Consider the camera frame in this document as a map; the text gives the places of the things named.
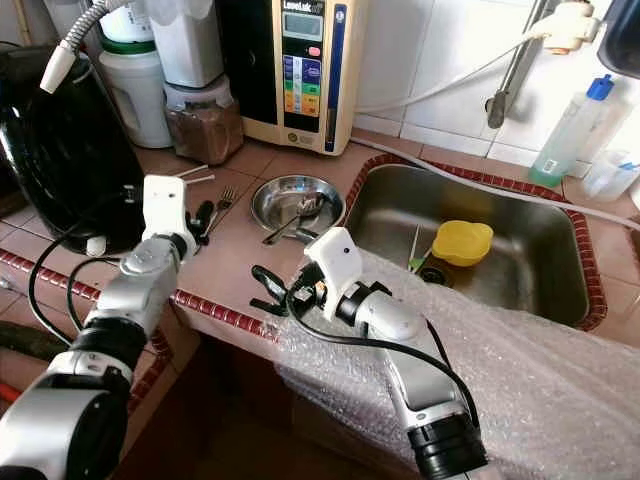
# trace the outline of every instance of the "stainless steel bowl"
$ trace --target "stainless steel bowl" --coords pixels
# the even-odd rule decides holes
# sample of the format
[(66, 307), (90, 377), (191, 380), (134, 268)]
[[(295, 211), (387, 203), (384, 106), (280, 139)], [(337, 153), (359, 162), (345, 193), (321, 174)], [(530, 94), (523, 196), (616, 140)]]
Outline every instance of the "stainless steel bowl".
[(305, 195), (316, 192), (325, 196), (318, 215), (302, 219), (286, 236), (294, 237), (296, 227), (321, 234), (342, 220), (345, 202), (333, 185), (316, 177), (288, 175), (268, 181), (253, 195), (251, 213), (263, 228), (275, 231), (297, 214), (298, 203)]

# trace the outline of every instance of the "digital display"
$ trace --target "digital display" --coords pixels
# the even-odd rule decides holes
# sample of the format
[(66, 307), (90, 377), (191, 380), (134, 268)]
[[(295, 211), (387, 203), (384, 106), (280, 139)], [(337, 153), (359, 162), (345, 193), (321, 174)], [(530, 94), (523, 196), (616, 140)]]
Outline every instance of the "digital display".
[(293, 12), (285, 12), (283, 17), (285, 36), (322, 41), (322, 17)]

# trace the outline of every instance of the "sink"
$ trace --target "sink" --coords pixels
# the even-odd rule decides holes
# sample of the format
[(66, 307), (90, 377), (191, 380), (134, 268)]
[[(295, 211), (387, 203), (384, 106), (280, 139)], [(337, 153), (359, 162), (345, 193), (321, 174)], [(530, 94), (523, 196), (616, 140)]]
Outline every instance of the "sink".
[(420, 272), (481, 303), (525, 310), (570, 326), (589, 311), (589, 295), (571, 219), (561, 209), (499, 197), (404, 165), (372, 169), (345, 226), (356, 244), (406, 268), (416, 227), (416, 256), (447, 220), (490, 225), (490, 253), (458, 268), (433, 256)]

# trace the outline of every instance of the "faucet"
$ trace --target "faucet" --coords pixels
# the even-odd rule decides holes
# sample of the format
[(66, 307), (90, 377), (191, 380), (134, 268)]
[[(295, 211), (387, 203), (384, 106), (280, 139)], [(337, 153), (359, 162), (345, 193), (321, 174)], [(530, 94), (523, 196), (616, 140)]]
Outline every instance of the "faucet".
[[(529, 30), (538, 20), (553, 13), (558, 3), (560, 0), (535, 0), (523, 32)], [(504, 123), (505, 115), (513, 105), (533, 60), (540, 50), (540, 43), (539, 39), (531, 39), (516, 48), (513, 53), (500, 87), (494, 96), (485, 103), (487, 122), (490, 128), (500, 128)]]

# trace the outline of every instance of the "fork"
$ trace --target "fork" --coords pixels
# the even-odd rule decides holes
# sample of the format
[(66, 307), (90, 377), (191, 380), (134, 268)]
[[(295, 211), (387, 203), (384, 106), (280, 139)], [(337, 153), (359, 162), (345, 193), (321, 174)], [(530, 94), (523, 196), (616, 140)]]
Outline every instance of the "fork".
[(224, 190), (222, 191), (222, 195), (220, 196), (220, 199), (216, 203), (215, 209), (211, 214), (211, 220), (209, 220), (209, 225), (207, 225), (207, 229), (202, 234), (202, 238), (209, 237), (209, 232), (211, 232), (211, 228), (213, 227), (213, 224), (218, 218), (218, 215), (220, 215), (220, 213), (224, 212), (225, 210), (228, 210), (229, 208), (231, 208), (231, 205), (233, 205), (233, 201), (235, 200), (235, 198), (236, 198), (236, 189), (234, 187), (230, 187), (229, 185), (224, 187)]

